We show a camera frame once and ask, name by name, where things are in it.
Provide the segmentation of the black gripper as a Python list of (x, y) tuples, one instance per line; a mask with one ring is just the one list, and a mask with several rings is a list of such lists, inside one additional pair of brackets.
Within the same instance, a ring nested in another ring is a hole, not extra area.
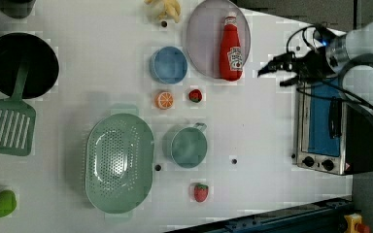
[(275, 56), (257, 72), (257, 75), (260, 77), (265, 74), (276, 73), (277, 71), (290, 72), (291, 67), (292, 71), (298, 76), (281, 81), (281, 87), (297, 85), (299, 78), (303, 82), (317, 82), (332, 74), (324, 49), (318, 49), (317, 51), (310, 50), (303, 57), (295, 57), (293, 63), (291, 54)]

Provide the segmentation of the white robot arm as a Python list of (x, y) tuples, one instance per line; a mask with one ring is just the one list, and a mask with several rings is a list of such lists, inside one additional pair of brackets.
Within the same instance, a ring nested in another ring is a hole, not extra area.
[[(367, 66), (373, 70), (373, 22), (343, 35), (336, 35), (321, 24), (312, 24), (314, 39), (322, 45), (297, 57), (288, 48), (294, 32), (286, 44), (286, 52), (275, 56), (258, 72), (258, 76), (277, 71), (292, 72), (295, 76), (281, 82), (281, 86), (296, 83), (317, 83), (329, 77), (341, 77), (351, 68)], [(305, 31), (308, 26), (299, 29)]]

